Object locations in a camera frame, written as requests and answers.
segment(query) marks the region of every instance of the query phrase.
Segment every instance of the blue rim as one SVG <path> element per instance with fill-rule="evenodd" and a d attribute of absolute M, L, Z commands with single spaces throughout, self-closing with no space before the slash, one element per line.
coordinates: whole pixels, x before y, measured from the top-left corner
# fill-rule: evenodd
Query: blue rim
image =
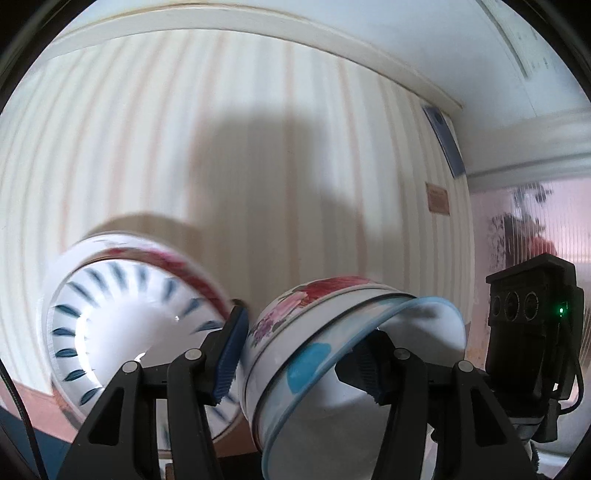
<path fill-rule="evenodd" d="M 357 343 L 363 340 L 372 330 L 376 329 L 378 326 L 392 318 L 394 315 L 402 312 L 403 310 L 406 310 L 407 308 L 417 307 L 426 303 L 439 303 L 447 307 L 450 307 L 451 309 L 456 311 L 457 315 L 463 321 L 462 314 L 457 309 L 457 307 L 450 301 L 443 299 L 441 297 L 422 297 L 420 299 L 413 300 L 397 298 L 396 300 L 402 300 L 402 304 L 392 306 L 390 309 L 386 310 L 381 315 L 369 322 L 363 330 L 361 330 L 357 335 L 355 335 L 351 340 L 349 340 L 335 353 L 335 355 L 332 357 L 329 363 L 327 363 L 325 366 L 316 371 L 312 380 L 300 392 L 294 395 L 294 399 L 291 402 L 290 406 L 286 409 L 285 412 L 283 412 L 283 415 L 279 418 L 279 421 L 275 425 L 275 428 L 273 428 L 273 430 L 271 431 L 267 444 L 263 446 L 261 470 L 265 480 L 270 480 L 268 474 L 269 453 L 272 450 L 273 444 L 275 443 L 275 440 L 277 439 L 279 432 L 283 428 L 283 425 L 285 425 L 285 422 L 290 417 L 291 413 L 296 409 L 298 404 L 301 402 L 301 399 L 310 391 L 310 389 L 314 385 L 316 385 L 318 380 L 320 380 L 325 375 L 325 373 L 328 372 L 328 370 L 333 368 L 336 362 L 343 358 L 347 352 L 349 352 Z"/>

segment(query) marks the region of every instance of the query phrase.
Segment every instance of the striped wallpaper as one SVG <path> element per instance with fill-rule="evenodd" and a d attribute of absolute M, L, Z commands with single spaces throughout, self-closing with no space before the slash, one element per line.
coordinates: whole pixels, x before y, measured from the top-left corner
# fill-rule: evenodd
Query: striped wallpaper
<path fill-rule="evenodd" d="M 48 265 L 123 229 L 186 251 L 252 314 L 361 274 L 470 318 L 472 213 L 416 95 L 358 64 L 215 30 L 117 38 L 29 72 L 0 115 L 0 355 L 51 393 Z M 427 209 L 425 182 L 449 192 Z"/>

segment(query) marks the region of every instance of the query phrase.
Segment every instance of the wire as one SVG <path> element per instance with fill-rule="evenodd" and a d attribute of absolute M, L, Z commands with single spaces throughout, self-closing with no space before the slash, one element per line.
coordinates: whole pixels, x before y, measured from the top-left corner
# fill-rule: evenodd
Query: wire
<path fill-rule="evenodd" d="M 47 476 L 47 470 L 45 469 L 45 464 L 43 463 L 43 458 L 41 457 L 41 451 L 39 450 L 39 444 L 37 443 L 37 438 L 35 437 L 35 430 L 33 429 L 33 425 L 31 424 L 31 419 L 29 418 L 29 414 L 27 413 L 27 409 L 25 408 L 25 404 L 22 402 L 22 398 L 18 393 L 18 390 L 8 375 L 8 371 L 6 367 L 2 363 L 2 359 L 0 358 L 0 377 L 4 384 L 6 385 L 14 404 L 17 406 L 17 410 L 21 416 L 21 420 L 25 426 L 25 432 L 27 433 L 27 439 L 29 440 L 29 445 L 31 446 L 31 451 L 33 452 L 33 459 L 35 460 L 35 465 L 37 466 L 37 472 L 41 477 L 41 480 L 49 480 Z"/>
<path fill-rule="evenodd" d="M 583 383 L 583 372 L 581 370 L 581 364 L 579 362 L 579 354 L 574 348 L 573 336 L 570 333 L 570 328 L 566 325 L 565 322 L 560 324 L 560 329 L 564 333 L 564 338 L 566 341 L 566 351 L 570 357 L 570 361 L 574 367 L 574 374 L 577 377 L 577 387 L 579 392 L 577 393 L 577 401 L 574 402 L 570 407 L 561 408 L 558 415 L 566 415 L 567 413 L 571 413 L 575 411 L 581 402 L 583 401 L 583 394 L 584 394 L 584 383 Z"/>

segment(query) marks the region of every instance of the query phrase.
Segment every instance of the ceramic bowl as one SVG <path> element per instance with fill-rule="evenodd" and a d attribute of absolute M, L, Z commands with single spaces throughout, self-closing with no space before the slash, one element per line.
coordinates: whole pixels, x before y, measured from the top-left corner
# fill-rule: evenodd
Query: ceramic bowl
<path fill-rule="evenodd" d="M 344 312 L 383 296 L 414 298 L 393 289 L 361 288 L 352 290 L 348 288 L 336 296 L 329 296 L 327 299 L 315 303 L 285 328 L 278 331 L 255 360 L 248 377 L 244 378 L 239 372 L 239 388 L 243 391 L 241 406 L 246 418 L 254 418 L 256 405 L 264 395 L 272 378 L 302 344 Z"/>
<path fill-rule="evenodd" d="M 259 315 L 256 322 L 250 327 L 248 337 L 246 339 L 245 347 L 241 356 L 241 375 L 245 379 L 243 386 L 245 386 L 251 369 L 257 362 L 259 356 L 265 348 L 274 340 L 274 338 L 287 328 L 291 322 L 295 321 L 299 316 L 308 310 L 315 308 L 318 304 L 331 299 L 332 297 L 340 296 L 343 293 L 355 290 L 363 290 L 366 288 L 381 288 L 384 290 L 398 291 L 387 285 L 383 285 L 373 280 L 362 277 L 333 277 L 315 280 L 309 283 L 304 283 L 286 291 L 284 294 L 273 300 L 265 310 Z M 322 322 L 326 324 L 332 320 L 336 315 L 343 312 L 339 311 L 338 303 L 335 314 L 330 317 L 316 317 L 313 323 L 309 323 L 306 338 L 309 338 L 321 326 Z M 245 396 L 241 397 L 241 401 L 245 401 Z"/>
<path fill-rule="evenodd" d="M 451 366 L 464 357 L 462 316 L 447 300 L 382 299 L 343 316 L 296 352 L 256 409 L 266 480 L 371 477 L 389 406 L 341 383 L 334 367 L 375 328 L 426 362 Z"/>
<path fill-rule="evenodd" d="M 223 288 L 197 263 L 159 240 L 127 232 L 107 232 L 74 244 L 51 263 L 37 306 L 38 334 L 44 343 L 44 322 L 49 304 L 63 280 L 82 265 L 100 258 L 130 258 L 167 270 L 208 298 L 224 318 L 232 309 Z"/>
<path fill-rule="evenodd" d="M 148 361 L 170 362 L 223 321 L 205 297 L 166 270 L 127 259 L 92 262 L 69 275 L 50 303 L 45 336 L 56 387 L 83 420 L 125 361 L 148 352 Z M 238 415 L 237 397 L 234 386 L 208 409 L 213 437 Z M 160 425 L 164 447 L 166 432 Z"/>

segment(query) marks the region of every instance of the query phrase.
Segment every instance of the bolt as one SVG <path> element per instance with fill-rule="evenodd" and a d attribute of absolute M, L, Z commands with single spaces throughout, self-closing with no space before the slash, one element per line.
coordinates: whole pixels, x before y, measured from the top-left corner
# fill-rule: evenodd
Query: bolt
<path fill-rule="evenodd" d="M 138 369 L 138 363 L 130 360 L 129 362 L 125 362 L 123 364 L 122 370 L 126 374 L 130 374 L 131 372 L 135 372 Z"/>
<path fill-rule="evenodd" d="M 398 358 L 398 360 L 408 360 L 410 358 L 410 352 L 405 348 L 397 348 L 394 351 L 394 356 Z"/>
<path fill-rule="evenodd" d="M 457 367 L 462 370 L 462 372 L 468 373 L 474 370 L 474 365 L 472 365 L 468 360 L 460 360 L 457 363 Z"/>
<path fill-rule="evenodd" d="M 199 348 L 191 348 L 185 352 L 185 358 L 187 360 L 199 360 L 203 354 Z"/>

